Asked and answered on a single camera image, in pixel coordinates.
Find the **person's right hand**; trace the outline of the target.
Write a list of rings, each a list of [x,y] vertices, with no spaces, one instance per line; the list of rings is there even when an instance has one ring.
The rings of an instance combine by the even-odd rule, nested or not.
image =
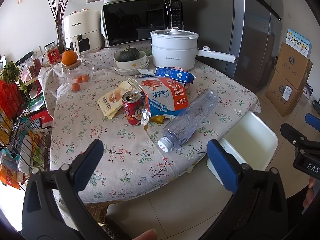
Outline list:
[[[303,202],[304,208],[307,208],[312,203],[312,201],[314,199],[315,193],[314,193],[313,187],[314,187],[315,183],[316,183],[316,179],[313,177],[310,177],[309,184],[308,184],[308,190],[307,190],[304,202]]]

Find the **person's left thumb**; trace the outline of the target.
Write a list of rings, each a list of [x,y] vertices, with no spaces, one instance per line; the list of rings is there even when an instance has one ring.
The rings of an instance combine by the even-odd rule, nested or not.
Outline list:
[[[155,229],[150,229],[137,236],[133,240],[157,240],[157,232]]]

